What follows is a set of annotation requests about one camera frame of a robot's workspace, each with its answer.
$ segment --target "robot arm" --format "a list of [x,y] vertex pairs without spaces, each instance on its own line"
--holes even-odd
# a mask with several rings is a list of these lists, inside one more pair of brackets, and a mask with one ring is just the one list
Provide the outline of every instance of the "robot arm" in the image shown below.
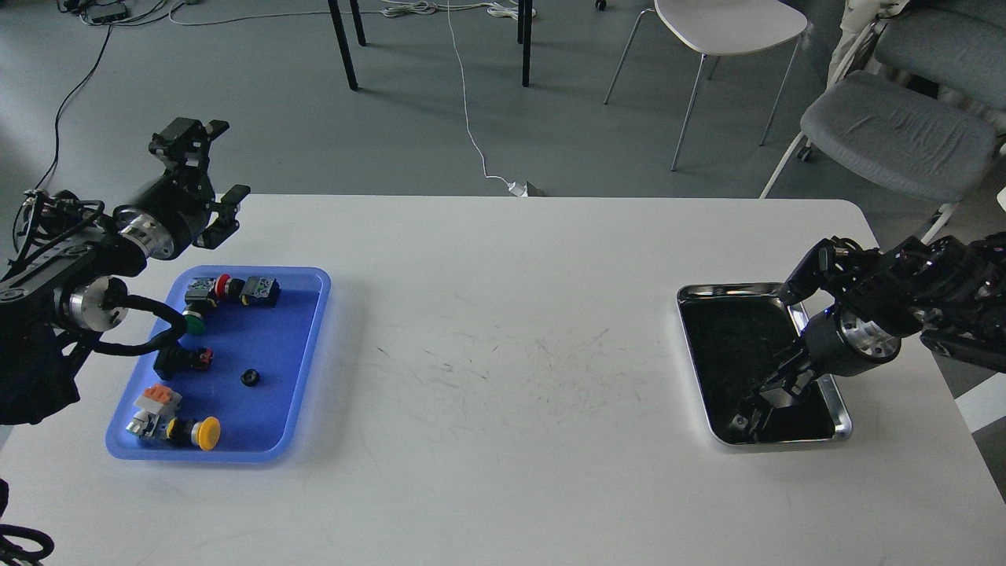
[[965,245],[954,236],[893,249],[822,239],[781,286],[796,305],[824,291],[834,305],[781,353],[778,369],[740,401],[731,430],[756,438],[772,412],[802,403],[824,374],[855,376],[893,360],[900,340],[940,356],[1006,372],[1006,232]]
[[[141,356],[185,334],[178,313],[130,296],[119,276],[189,244],[216,247],[237,229],[238,203],[250,189],[234,185],[217,202],[207,174],[210,144],[227,127],[177,118],[154,134],[149,151],[164,172],[112,215],[102,201],[69,192],[28,193],[18,218],[23,243],[0,278],[0,424],[35,424],[78,401],[73,378],[92,352]],[[130,309],[171,329],[138,346],[102,342]]]

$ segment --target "blue tray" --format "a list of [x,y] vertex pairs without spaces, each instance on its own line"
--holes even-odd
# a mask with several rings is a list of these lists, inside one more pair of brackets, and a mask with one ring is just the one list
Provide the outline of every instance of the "blue tray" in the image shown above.
[[[318,330],[325,314],[331,279],[313,266],[199,265],[175,279],[165,303],[181,312],[185,290],[193,276],[228,272],[245,278],[275,276],[280,285],[276,308],[241,307],[227,302],[206,316],[206,332],[185,336],[180,343],[194,350],[209,348],[213,364],[207,372],[187,371],[162,382],[154,373],[157,354],[141,357],[123,392],[105,434],[105,446],[117,458],[200,462],[263,462],[290,444]],[[151,337],[167,330],[158,321]],[[241,374],[254,368],[262,375],[255,387],[241,384]],[[220,420],[220,440],[212,450],[176,448],[158,440],[137,438],[126,430],[136,413],[133,405],[143,390],[163,383],[182,396],[179,416]]]

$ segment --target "white cable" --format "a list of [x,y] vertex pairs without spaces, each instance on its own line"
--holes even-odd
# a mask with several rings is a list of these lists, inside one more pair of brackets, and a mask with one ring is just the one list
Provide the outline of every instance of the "white cable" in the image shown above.
[[451,0],[447,0],[447,25],[451,28],[451,43],[454,44],[454,54],[458,56],[458,66],[461,67],[461,98],[465,107],[465,130],[468,132],[468,139],[472,140],[472,145],[475,146],[475,151],[479,152],[479,157],[482,159],[482,175],[487,179],[499,179],[507,184],[507,188],[511,191],[516,183],[511,183],[498,175],[490,175],[489,171],[486,170],[486,155],[482,153],[482,149],[479,144],[475,142],[475,136],[472,135],[472,125],[468,118],[468,84],[465,82],[465,63],[461,61],[461,51],[458,50],[458,39],[454,35],[454,24],[451,23]]
[[[406,16],[409,14],[433,15],[436,14],[437,12],[452,12],[460,10],[472,10],[475,8],[486,8],[486,13],[488,13],[493,17],[517,19],[517,8],[516,8],[517,2],[515,0],[509,0],[510,3],[514,5],[513,7],[503,6],[499,2],[480,2],[478,4],[461,4],[452,6],[451,2],[449,1],[446,6],[442,6],[440,4],[437,4],[436,2],[428,2],[422,0],[416,2],[400,2],[396,0],[381,0],[381,1],[384,2],[385,4],[392,4],[392,6],[383,8],[381,10],[367,10],[367,11],[361,10],[360,13],[381,14],[386,18],[396,18],[400,16]],[[240,16],[225,20],[204,21],[204,22],[183,22],[176,20],[174,17],[175,12],[177,12],[179,8],[185,5],[187,5],[185,3],[185,0],[179,0],[179,2],[175,4],[168,12],[168,19],[172,23],[176,23],[178,25],[186,25],[186,26],[217,25],[221,23],[232,23],[235,21],[262,19],[262,18],[280,18],[286,16],[313,16],[313,15],[322,15],[331,13],[328,10],[319,10],[313,12],[283,12],[275,14],[261,14],[255,16]],[[347,15],[350,14],[351,12],[341,12],[341,13],[343,15]],[[537,14],[538,11],[532,8],[531,17],[533,18]]]
[[[437,12],[460,12],[462,10],[473,10],[475,8],[486,8],[486,13],[495,18],[511,18],[517,19],[517,2],[515,0],[509,0],[513,6],[507,7],[499,2],[479,2],[477,4],[455,4],[452,5],[450,0],[444,6],[437,4],[436,2],[429,2],[426,0],[420,0],[416,2],[400,2],[396,0],[381,0],[385,4],[392,4],[392,6],[384,8],[380,13],[384,14],[384,17],[396,18],[399,16],[407,16],[409,14],[420,14],[424,16],[429,16],[436,14]],[[533,18],[538,14],[538,11],[531,9],[531,17]]]

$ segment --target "white table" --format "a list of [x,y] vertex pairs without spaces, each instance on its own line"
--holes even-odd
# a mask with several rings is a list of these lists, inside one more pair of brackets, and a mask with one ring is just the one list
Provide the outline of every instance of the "white table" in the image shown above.
[[[706,429],[673,299],[785,277],[840,201],[252,195],[193,264],[310,264],[333,296],[295,441],[267,465],[105,449],[133,361],[0,450],[5,522],[73,564],[1001,564],[1006,506],[925,348],[839,382],[846,442]],[[132,314],[110,340],[146,338]]]

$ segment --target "chair leg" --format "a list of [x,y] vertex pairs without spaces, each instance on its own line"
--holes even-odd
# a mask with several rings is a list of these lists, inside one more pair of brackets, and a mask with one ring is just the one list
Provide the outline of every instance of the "chair leg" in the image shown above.
[[772,105],[772,112],[769,114],[769,123],[765,125],[765,132],[762,132],[762,141],[758,142],[759,145],[765,145],[765,139],[769,137],[769,128],[772,128],[772,122],[776,119],[776,109],[779,108],[779,100],[783,98],[783,88],[786,87],[786,80],[790,77],[790,71],[793,70],[793,61],[797,59],[797,51],[800,50],[800,39],[801,36],[797,35],[797,44],[793,46],[793,54],[790,55],[790,64],[786,67],[786,74],[783,75],[783,82],[779,85],[779,93],[776,95],[776,102]]
[[608,87],[608,93],[605,95],[605,104],[608,104],[608,99],[612,98],[612,90],[615,89],[615,82],[619,79],[619,74],[622,73],[622,65],[626,62],[626,55],[629,54],[629,47],[632,47],[632,40],[636,37],[636,31],[639,29],[639,22],[643,19],[643,14],[652,11],[654,11],[653,8],[647,8],[636,16],[636,25],[632,27],[632,33],[629,34],[629,42],[626,43],[626,48],[622,51],[622,58],[619,59],[619,67],[615,70],[615,78],[612,78],[612,85]]
[[716,60],[712,61],[712,67],[709,69],[709,75],[705,77],[706,80],[712,80],[712,73],[716,72],[716,66],[719,65],[719,59],[723,57],[716,55]]
[[349,82],[349,89],[359,89],[359,84],[356,83],[356,71],[353,70],[353,58],[349,54],[349,42],[346,41],[346,28],[342,25],[342,14],[339,12],[339,0],[328,0],[328,11],[332,14],[335,39],[339,43],[339,54],[342,55],[342,66],[346,69],[346,81]]
[[783,167],[786,167],[786,162],[790,160],[790,156],[793,155],[794,150],[800,145],[800,142],[804,141],[804,133],[800,132],[797,137],[793,138],[793,143],[790,147],[786,148],[786,153],[783,154],[783,158],[779,160],[779,165],[776,165],[776,170],[772,172],[772,176],[769,177],[769,182],[766,183],[765,188],[762,190],[762,194],[759,198],[765,198],[769,196],[769,191],[772,190],[773,185],[776,184],[776,180],[779,179],[780,173],[783,172]]
[[954,210],[960,206],[960,202],[947,202],[942,204],[937,210],[937,213],[933,215],[933,225],[926,231],[926,233],[919,237],[923,243],[929,243],[936,237],[937,232],[940,231],[943,226],[947,225],[947,220],[950,219],[950,215],[954,213]]
[[353,13],[353,27],[356,28],[356,42],[361,47],[367,46],[367,38],[363,35],[363,20],[360,18],[359,0],[349,0],[349,10]]
[[698,72],[695,73],[695,85],[692,87],[692,98],[688,101],[688,110],[685,111],[685,123],[681,125],[681,135],[678,136],[678,147],[674,149],[674,160],[671,161],[671,170],[678,170],[678,156],[681,155],[681,145],[685,141],[685,132],[688,130],[688,121],[691,120],[691,111],[695,107],[695,98],[698,96],[698,85],[702,83],[702,65],[709,55],[702,53],[702,58],[698,60]]

